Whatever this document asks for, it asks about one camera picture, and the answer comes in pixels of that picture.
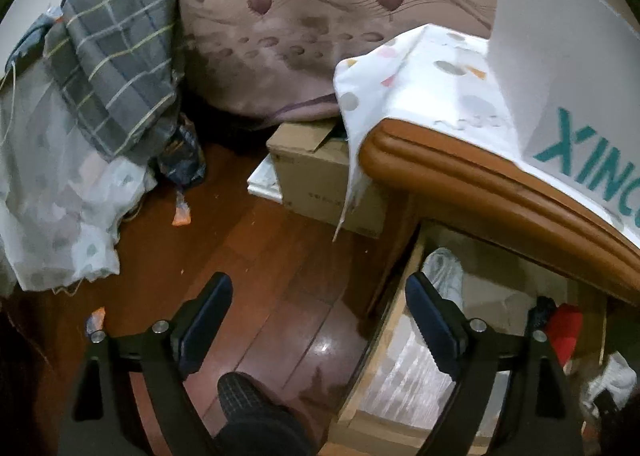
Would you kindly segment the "grey white rolled cloth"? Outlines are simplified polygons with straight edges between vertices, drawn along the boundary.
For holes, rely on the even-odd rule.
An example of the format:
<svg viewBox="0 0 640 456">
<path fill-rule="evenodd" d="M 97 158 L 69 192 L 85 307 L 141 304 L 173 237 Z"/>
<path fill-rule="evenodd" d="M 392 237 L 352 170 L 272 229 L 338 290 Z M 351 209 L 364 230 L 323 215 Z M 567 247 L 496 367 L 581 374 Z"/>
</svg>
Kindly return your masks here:
<svg viewBox="0 0 640 456">
<path fill-rule="evenodd" d="M 421 272 L 445 300 L 454 302 L 462 311 L 464 271 L 458 258 L 446 248 L 431 252 L 422 264 Z"/>
</svg>

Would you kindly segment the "brown cardboard box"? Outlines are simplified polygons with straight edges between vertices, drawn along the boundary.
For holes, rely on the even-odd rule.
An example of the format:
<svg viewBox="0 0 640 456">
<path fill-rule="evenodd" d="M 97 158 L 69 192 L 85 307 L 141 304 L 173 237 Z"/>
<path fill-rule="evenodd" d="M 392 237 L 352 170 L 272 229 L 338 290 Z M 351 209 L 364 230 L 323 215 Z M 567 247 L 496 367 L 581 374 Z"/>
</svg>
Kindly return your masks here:
<svg viewBox="0 0 640 456">
<path fill-rule="evenodd" d="M 285 207 L 346 231 L 380 237 L 387 195 L 366 182 L 347 198 L 349 145 L 340 119 L 285 122 L 267 148 Z"/>
</svg>

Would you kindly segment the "white dotted fabric pile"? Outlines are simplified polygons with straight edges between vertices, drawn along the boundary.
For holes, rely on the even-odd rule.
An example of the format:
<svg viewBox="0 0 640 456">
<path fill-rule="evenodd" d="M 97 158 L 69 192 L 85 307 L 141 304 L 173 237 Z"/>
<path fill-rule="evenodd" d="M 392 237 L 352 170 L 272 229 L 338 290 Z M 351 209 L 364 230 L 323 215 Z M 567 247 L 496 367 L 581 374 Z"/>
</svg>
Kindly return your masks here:
<svg viewBox="0 0 640 456">
<path fill-rule="evenodd" d="M 46 67 L 1 90 L 1 293 L 47 291 L 120 270 L 119 223 L 156 182 L 105 161 L 79 130 Z"/>
</svg>

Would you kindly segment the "grey plaid cloth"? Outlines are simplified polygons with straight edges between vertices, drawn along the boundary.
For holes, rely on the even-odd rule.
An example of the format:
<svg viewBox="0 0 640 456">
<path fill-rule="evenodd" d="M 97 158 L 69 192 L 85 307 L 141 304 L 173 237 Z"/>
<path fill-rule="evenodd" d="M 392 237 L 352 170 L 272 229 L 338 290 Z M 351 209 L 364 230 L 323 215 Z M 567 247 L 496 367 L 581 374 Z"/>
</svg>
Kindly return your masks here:
<svg viewBox="0 0 640 456">
<path fill-rule="evenodd" d="M 177 0 L 63 0 L 42 59 L 82 135 L 128 155 L 175 106 Z"/>
</svg>

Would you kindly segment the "grey white sock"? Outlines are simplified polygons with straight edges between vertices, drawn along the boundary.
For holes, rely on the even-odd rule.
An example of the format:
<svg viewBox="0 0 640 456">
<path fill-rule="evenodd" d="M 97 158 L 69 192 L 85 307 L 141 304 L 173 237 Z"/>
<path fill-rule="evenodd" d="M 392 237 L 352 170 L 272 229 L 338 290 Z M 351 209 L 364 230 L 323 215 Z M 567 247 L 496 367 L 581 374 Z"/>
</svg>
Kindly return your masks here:
<svg viewBox="0 0 640 456">
<path fill-rule="evenodd" d="M 579 401 L 582 410 L 591 418 L 599 418 L 600 412 L 596 405 L 596 398 L 603 392 L 611 395 L 618 410 L 622 410 L 638 381 L 637 372 L 627 363 L 620 352 L 608 355 L 606 364 L 591 380 L 580 388 Z"/>
</svg>

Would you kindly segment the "orange blue wrapper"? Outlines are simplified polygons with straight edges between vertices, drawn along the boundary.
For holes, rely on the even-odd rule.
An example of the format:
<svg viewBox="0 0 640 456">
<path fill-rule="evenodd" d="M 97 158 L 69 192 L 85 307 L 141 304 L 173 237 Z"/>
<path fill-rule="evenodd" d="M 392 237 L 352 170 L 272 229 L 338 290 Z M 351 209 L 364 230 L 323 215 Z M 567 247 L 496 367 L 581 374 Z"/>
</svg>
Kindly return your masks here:
<svg viewBox="0 0 640 456">
<path fill-rule="evenodd" d="M 105 307 L 101 306 L 95 309 L 86 320 L 86 335 L 91 337 L 94 333 L 100 331 L 104 327 Z"/>
</svg>

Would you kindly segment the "dark blue plastic bag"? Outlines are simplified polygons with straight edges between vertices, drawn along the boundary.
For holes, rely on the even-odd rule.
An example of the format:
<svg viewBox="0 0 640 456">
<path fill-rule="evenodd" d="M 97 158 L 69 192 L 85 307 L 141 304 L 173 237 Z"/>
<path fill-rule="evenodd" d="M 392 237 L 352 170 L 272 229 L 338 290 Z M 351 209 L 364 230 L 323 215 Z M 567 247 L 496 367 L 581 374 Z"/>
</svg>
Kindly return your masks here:
<svg viewBox="0 0 640 456">
<path fill-rule="evenodd" d="M 194 123 L 184 113 L 178 114 L 175 133 L 151 164 L 157 173 L 180 190 L 204 181 L 207 172 L 204 151 L 198 142 Z"/>
</svg>

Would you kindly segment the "plaid slipper foot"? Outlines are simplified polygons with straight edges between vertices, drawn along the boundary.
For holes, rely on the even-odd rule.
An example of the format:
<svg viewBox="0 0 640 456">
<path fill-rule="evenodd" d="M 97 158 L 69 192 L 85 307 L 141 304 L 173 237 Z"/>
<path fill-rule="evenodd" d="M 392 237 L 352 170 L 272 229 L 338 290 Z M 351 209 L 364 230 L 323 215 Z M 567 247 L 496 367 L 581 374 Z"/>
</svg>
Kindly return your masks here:
<svg viewBox="0 0 640 456">
<path fill-rule="evenodd" d="M 273 400 L 241 372 L 217 382 L 226 424 L 213 438 L 216 455 L 315 455 L 314 442 L 288 407 Z"/>
</svg>

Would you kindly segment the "dark blue underwear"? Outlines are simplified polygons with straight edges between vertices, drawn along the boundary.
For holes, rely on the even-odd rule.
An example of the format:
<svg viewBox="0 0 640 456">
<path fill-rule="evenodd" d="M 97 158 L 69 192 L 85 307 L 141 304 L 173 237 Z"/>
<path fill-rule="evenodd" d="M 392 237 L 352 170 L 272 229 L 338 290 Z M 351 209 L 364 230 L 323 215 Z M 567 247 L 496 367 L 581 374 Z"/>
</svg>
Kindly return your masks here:
<svg viewBox="0 0 640 456">
<path fill-rule="evenodd" d="M 536 304 L 528 311 L 527 330 L 544 330 L 549 320 L 556 311 L 556 304 L 553 299 L 538 295 Z"/>
</svg>

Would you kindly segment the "orange wrapper on floor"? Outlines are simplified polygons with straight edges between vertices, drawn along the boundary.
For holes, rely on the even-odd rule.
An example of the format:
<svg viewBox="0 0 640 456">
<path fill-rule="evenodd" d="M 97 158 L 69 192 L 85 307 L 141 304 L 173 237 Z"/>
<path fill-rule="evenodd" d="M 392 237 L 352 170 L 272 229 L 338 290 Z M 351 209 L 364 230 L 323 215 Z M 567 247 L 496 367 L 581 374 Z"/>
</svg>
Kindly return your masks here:
<svg viewBox="0 0 640 456">
<path fill-rule="evenodd" d="M 191 223 L 191 209 L 186 202 L 186 198 L 181 190 L 176 192 L 175 215 L 172 219 L 172 226 L 180 227 Z"/>
</svg>

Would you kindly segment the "red knitted garment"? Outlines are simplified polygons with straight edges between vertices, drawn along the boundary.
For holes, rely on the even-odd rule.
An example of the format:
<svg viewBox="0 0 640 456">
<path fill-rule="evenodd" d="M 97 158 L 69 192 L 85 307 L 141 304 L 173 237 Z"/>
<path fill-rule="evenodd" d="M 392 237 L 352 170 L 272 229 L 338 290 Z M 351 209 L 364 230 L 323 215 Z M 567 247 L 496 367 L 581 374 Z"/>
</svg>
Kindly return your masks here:
<svg viewBox="0 0 640 456">
<path fill-rule="evenodd" d="M 565 367 L 574 355 L 582 324 L 584 314 L 579 307 L 562 303 L 544 327 L 544 333 L 561 367 Z"/>
</svg>

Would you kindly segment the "white patterned cover cloth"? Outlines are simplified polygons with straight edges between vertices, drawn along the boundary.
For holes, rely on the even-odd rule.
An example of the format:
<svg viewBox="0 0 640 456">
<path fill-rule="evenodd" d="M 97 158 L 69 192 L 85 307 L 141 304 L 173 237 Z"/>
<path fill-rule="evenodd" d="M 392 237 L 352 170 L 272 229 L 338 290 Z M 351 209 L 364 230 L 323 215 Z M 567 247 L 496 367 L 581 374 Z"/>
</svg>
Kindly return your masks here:
<svg viewBox="0 0 640 456">
<path fill-rule="evenodd" d="M 371 184 L 358 153 L 370 130 L 395 119 L 456 138 L 512 163 L 593 212 L 632 243 L 639 231 L 556 177 L 526 163 L 518 151 L 511 113 L 486 61 L 488 42 L 443 26 L 426 24 L 401 33 L 366 55 L 346 58 L 333 86 L 346 130 L 349 168 L 346 219 Z"/>
</svg>

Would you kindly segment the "white XINCCI shoe box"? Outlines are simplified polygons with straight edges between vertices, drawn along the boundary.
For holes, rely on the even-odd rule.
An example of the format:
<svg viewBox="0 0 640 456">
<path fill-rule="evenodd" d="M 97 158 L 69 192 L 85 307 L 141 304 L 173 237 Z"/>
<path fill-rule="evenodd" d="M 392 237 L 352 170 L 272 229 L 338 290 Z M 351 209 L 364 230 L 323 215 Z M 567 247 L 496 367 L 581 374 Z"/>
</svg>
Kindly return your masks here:
<svg viewBox="0 0 640 456">
<path fill-rule="evenodd" d="M 498 0 L 487 60 L 522 160 L 638 233 L 638 32 L 604 0 Z"/>
</svg>

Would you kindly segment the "wooden drawer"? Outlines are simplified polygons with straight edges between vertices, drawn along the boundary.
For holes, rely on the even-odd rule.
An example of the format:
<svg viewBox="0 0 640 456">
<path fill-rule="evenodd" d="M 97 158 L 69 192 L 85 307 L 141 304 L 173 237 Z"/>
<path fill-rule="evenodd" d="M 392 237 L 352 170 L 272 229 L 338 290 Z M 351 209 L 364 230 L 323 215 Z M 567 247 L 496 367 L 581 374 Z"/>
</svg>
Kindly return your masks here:
<svg viewBox="0 0 640 456">
<path fill-rule="evenodd" d="M 462 311 L 498 332 L 521 335 L 527 312 L 543 295 L 584 314 L 575 352 L 565 365 L 574 390 L 603 360 L 605 295 L 506 250 L 424 221 L 411 240 L 402 275 L 419 271 L 436 249 L 446 248 L 462 266 Z M 421 338 L 399 286 L 354 383 L 329 428 L 326 448 L 349 455 L 414 455 L 430 434 L 454 390 Z"/>
</svg>

